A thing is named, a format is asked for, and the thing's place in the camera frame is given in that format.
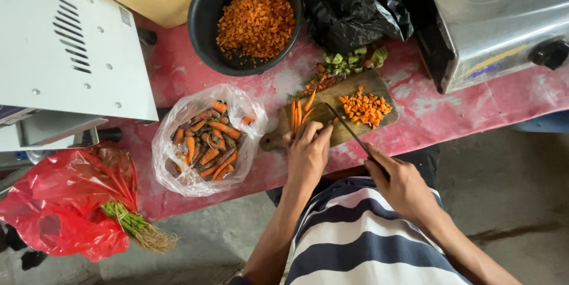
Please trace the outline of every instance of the knife handle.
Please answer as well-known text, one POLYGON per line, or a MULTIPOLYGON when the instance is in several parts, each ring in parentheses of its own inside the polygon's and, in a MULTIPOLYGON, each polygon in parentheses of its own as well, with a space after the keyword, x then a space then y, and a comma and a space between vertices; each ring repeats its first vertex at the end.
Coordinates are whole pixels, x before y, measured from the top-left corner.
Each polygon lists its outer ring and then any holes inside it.
POLYGON ((368 157, 368 160, 373 161, 374 164, 380 168, 380 171, 383 174, 383 176, 385 176, 385 179, 387 179, 388 182, 391 182, 391 175, 389 175, 388 171, 385 169, 385 167, 383 167, 383 165, 381 165, 377 160, 375 160, 375 158, 368 157))

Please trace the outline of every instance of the worn pink tabletop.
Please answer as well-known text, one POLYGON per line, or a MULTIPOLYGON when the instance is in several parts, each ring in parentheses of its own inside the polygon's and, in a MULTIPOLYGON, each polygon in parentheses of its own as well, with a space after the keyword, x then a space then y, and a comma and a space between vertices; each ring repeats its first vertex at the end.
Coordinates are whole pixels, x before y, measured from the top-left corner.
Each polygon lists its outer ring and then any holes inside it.
MULTIPOLYGON (((137 26, 158 33, 158 44, 146 52, 157 107, 171 107, 181 97, 199 92, 204 86, 229 83, 262 99, 268 116, 273 118, 270 130, 276 127, 277 109, 286 104, 289 93, 301 89, 323 53, 310 42, 303 28, 291 54, 273 69, 262 75, 229 77, 201 62, 190 45, 185 26, 166 30, 144 18, 138 19, 137 26)), ((389 56, 378 72, 401 116, 396 123, 361 139, 390 155, 569 109, 569 68, 551 71, 533 67, 443 96, 427 77, 414 39, 407 43, 387 41, 385 46, 389 56)), ((233 190, 207 197, 183 197, 154 179, 150 145, 158 124, 144 126, 118 119, 111 123, 121 127, 121 144, 131 152, 137 165, 139 210, 150 220, 280 187, 286 182, 285 151, 259 149, 246 180, 234 185, 233 190)), ((364 158, 364 151, 351 140, 330 150, 325 171, 359 165, 364 158)))

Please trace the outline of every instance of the red plastic bag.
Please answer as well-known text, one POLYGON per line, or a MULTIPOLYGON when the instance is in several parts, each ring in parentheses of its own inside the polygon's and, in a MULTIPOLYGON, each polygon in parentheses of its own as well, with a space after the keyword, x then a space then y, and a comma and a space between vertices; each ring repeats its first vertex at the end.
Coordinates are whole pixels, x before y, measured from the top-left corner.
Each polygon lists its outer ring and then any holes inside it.
POLYGON ((111 200, 136 211, 137 173, 127 151, 104 142, 43 159, 0 202, 0 219, 34 250, 98 262, 129 247, 120 225, 100 209, 111 200))

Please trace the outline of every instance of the knife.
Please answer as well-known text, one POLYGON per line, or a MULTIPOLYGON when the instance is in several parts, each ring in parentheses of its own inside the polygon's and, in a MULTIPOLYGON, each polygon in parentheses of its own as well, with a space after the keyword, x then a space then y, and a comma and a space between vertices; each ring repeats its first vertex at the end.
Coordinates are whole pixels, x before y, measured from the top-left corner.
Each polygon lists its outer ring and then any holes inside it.
POLYGON ((385 169, 385 167, 383 167, 383 165, 381 165, 377 160, 375 160, 375 158, 369 152, 369 150, 364 145, 364 143, 362 143, 361 140, 359 140, 359 138, 356 136, 356 134, 354 134, 354 132, 352 132, 352 129, 350 129, 348 127, 348 125, 345 123, 344 119, 342 117, 340 117, 340 115, 334 110, 334 108, 332 108, 332 106, 330 106, 330 104, 328 104, 328 103, 324 103, 324 104, 326 104, 326 106, 328 107, 328 109, 330 109, 332 114, 334 114, 336 116, 336 118, 338 118, 338 120, 342 123, 342 125, 344 125, 346 130, 352 135, 352 137, 354 137, 354 139, 358 142, 358 144, 361 146, 361 148, 364 149, 365 153, 367 154, 368 160, 373 161, 375 163, 375 165, 377 165, 380 168, 381 172, 383 173, 385 178, 388 180, 388 182, 390 182, 391 181, 391 175, 389 175, 389 173, 385 169))

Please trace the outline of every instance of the navy and white striped shirt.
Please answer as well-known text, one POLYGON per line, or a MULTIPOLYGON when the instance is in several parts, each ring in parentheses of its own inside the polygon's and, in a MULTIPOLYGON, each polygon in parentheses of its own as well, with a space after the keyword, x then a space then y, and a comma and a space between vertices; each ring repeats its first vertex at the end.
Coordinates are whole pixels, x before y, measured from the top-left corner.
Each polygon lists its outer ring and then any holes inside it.
POLYGON ((368 177, 342 179, 313 197, 293 249, 286 285, 470 284, 368 177))

